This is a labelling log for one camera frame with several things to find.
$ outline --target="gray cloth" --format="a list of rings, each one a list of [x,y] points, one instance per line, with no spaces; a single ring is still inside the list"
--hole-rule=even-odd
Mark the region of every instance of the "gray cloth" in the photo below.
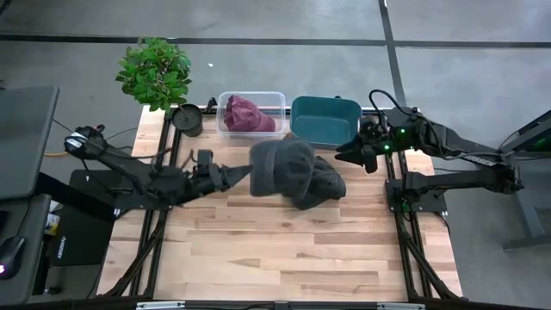
[[[304,197],[291,198],[291,203],[300,210],[308,210],[329,200],[346,196],[346,184],[338,172],[325,159],[314,160],[312,180]]]
[[[249,151],[251,195],[282,194],[301,210],[346,195],[346,185],[310,144],[297,138],[264,141]]]
[[[302,197],[313,173],[314,150],[303,139],[264,141],[249,151],[251,195]]]

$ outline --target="green plant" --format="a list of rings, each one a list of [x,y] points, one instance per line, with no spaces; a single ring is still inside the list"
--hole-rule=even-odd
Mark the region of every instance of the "green plant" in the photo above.
[[[124,68],[117,73],[122,92],[134,96],[139,103],[150,104],[150,111],[162,109],[170,112],[170,105],[182,105],[188,94],[191,63],[186,53],[166,40],[146,38],[146,46],[127,47],[126,57],[119,60]]]

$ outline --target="computer mouse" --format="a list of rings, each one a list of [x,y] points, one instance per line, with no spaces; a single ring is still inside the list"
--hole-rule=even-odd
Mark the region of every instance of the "computer mouse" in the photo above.
[[[14,236],[0,245],[0,279],[11,279],[21,267],[25,238]]]

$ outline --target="clear plastic container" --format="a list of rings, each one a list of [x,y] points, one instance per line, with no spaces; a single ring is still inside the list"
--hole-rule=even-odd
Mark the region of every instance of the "clear plastic container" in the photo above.
[[[274,132],[231,132],[224,123],[224,114],[230,96],[241,96],[254,102],[258,109],[273,118]],[[285,134],[285,96],[277,91],[226,91],[218,97],[216,131],[223,136],[276,137]]]

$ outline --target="concrete floor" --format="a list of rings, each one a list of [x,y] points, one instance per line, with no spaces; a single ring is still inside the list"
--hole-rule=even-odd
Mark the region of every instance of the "concrete floor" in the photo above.
[[[548,0],[387,0],[387,5],[395,40],[551,41]],[[376,0],[14,0],[0,16],[0,32],[385,38]],[[58,85],[58,121],[69,127],[103,123],[116,133],[137,126],[141,111],[114,81],[125,47],[0,41],[0,79],[8,88]],[[182,48],[193,62],[192,103],[205,104],[225,90],[277,90],[288,104],[300,95],[340,95],[367,105],[373,88],[393,92],[383,46]],[[407,104],[464,138],[498,146],[551,107],[551,49],[398,48],[397,55]],[[131,145],[134,135],[112,143]],[[63,128],[54,126],[47,150],[61,152],[65,136]],[[435,166],[471,168],[441,160]],[[82,169],[80,162],[70,157],[45,158],[42,165],[64,182],[75,169]],[[450,191],[446,200],[464,295],[474,301],[551,307],[551,246],[502,250],[504,242],[523,236],[513,200],[482,189]]]

